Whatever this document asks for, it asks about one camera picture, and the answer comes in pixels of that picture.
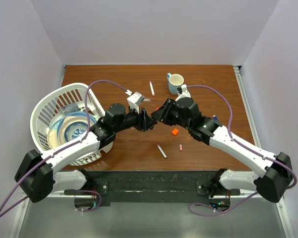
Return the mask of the orange highlighter cap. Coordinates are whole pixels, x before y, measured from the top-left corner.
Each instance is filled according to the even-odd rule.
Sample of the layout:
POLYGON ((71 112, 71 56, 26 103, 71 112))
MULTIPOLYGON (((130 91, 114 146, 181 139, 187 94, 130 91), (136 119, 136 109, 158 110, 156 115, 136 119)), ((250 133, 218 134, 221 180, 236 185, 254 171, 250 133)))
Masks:
POLYGON ((171 132, 174 136, 176 136, 178 133, 179 133, 179 130, 178 129, 173 129, 172 132, 171 132))

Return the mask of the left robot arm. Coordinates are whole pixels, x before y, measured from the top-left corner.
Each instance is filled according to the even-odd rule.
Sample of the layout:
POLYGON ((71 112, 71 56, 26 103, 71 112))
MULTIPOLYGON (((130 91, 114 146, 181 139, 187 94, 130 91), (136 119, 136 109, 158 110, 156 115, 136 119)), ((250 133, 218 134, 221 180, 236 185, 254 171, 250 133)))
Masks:
POLYGON ((86 154, 103 149, 115 140, 117 132, 131 127, 145 132, 153 129, 156 123, 144 108, 140 112, 135 109, 125 112, 122 104, 112 104, 105 116, 79 138, 42 154, 36 150, 27 152, 15 181, 34 203, 60 190, 89 194, 96 183, 85 170, 62 172, 61 169, 86 154))

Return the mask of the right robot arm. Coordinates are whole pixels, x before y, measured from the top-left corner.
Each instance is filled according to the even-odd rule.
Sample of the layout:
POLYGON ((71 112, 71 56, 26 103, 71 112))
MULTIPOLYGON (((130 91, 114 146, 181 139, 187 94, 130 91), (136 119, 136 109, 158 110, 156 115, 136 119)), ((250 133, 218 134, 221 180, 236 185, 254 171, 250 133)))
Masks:
POLYGON ((167 99, 151 116, 163 124, 187 129, 195 140, 226 152, 250 168, 248 172, 219 170, 211 183, 215 194, 244 189, 256 191, 266 200, 277 203, 294 181, 289 155, 283 152, 275 155, 230 134, 219 121, 202 115, 192 98, 167 99))

